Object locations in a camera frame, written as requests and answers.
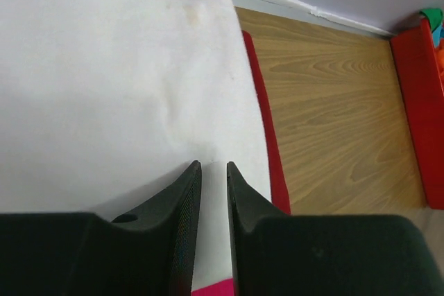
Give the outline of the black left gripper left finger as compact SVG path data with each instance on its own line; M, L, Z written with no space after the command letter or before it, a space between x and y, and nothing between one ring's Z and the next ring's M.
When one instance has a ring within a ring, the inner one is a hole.
M2 295L190 295L202 170L146 202L92 213L1 215Z

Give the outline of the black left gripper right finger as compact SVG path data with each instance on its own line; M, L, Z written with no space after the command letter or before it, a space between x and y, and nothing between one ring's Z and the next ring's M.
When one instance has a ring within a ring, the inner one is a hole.
M227 165L236 295L439 295L421 231L397 215L291 216Z

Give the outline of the white t-shirt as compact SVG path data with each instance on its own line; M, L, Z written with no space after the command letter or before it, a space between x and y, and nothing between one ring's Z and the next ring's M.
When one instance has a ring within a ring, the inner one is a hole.
M1 211L111 220L197 160L193 289L232 276L226 165L271 195L231 0L1 0Z

